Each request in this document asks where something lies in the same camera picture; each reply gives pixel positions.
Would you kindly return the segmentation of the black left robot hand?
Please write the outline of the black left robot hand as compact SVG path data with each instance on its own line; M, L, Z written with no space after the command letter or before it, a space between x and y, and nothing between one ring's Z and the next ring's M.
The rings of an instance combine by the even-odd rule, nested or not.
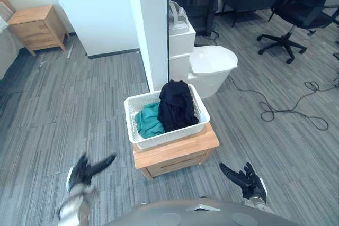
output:
M69 170L66 180L66 190L70 192L78 184L90 186L92 177L108 168L115 160L116 154L111 154L100 162L91 165L86 153Z

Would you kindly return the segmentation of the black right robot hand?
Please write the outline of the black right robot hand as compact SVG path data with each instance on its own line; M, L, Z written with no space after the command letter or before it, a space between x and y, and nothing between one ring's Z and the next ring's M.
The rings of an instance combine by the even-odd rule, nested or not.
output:
M219 163L219 168L230 181L242 189L243 198L250 200L251 198L257 197L266 203L266 191L249 162L244 166L244 171L240 170L236 172L223 163Z

